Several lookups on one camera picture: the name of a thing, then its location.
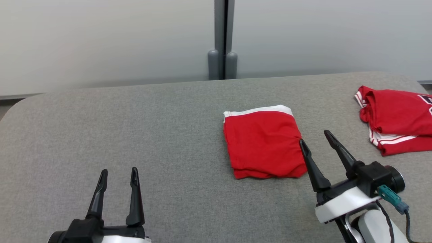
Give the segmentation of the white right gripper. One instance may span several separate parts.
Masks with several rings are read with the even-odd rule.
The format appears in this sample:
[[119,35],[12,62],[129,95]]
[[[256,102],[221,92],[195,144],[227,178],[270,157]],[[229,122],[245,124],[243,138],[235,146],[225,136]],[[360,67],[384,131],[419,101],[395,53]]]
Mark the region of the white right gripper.
[[330,181],[324,177],[314,162],[306,142],[303,139],[299,141],[312,189],[317,194],[318,205],[315,208],[315,215],[320,223],[335,220],[380,198],[378,195],[369,197],[358,187],[357,171],[365,164],[355,159],[329,130],[325,130],[324,135],[329,145],[338,154],[349,180],[331,186]]

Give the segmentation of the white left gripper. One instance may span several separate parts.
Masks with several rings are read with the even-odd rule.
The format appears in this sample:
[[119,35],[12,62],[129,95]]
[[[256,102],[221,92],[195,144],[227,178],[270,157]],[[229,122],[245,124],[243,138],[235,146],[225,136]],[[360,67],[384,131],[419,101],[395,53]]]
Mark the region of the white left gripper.
[[[88,218],[102,218],[104,192],[107,189],[108,170],[103,169],[96,189],[91,199],[86,215]],[[131,171],[131,203],[126,225],[102,227],[102,243],[151,243],[152,240],[146,235],[143,225],[145,224],[144,210],[142,204],[139,174],[136,167]]]

